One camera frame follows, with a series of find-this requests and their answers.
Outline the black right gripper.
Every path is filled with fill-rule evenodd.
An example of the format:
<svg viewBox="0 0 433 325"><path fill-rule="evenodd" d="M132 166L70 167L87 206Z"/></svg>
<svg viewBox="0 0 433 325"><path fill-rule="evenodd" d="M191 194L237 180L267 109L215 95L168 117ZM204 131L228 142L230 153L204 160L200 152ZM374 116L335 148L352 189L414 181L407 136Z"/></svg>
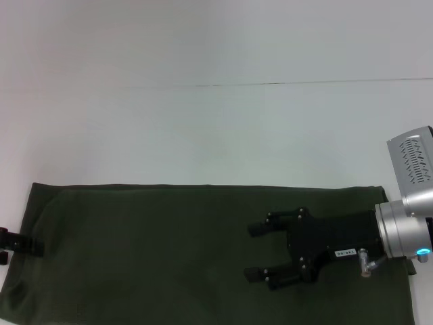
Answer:
<svg viewBox="0 0 433 325"><path fill-rule="evenodd" d="M357 259L364 250L370 259L385 258L384 245L372 210L337 217L315 217L308 209L268 212L263 221L247 227L251 237L287 232L291 263L271 267L247 267L248 283L264 282L270 290L301 282L316 282L329 263Z"/></svg>

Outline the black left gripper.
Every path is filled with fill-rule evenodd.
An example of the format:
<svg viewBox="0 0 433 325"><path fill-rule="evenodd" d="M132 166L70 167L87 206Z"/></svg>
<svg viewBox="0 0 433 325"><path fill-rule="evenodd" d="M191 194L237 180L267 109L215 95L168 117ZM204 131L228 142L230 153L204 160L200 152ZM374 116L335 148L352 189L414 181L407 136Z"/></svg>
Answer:
<svg viewBox="0 0 433 325"><path fill-rule="evenodd" d="M4 227L0 229L0 266L7 265L9 260L9 253L3 251L14 251L33 257L44 256L45 245L43 242L29 237L16 237L17 234L9 232L8 229Z"/></svg>

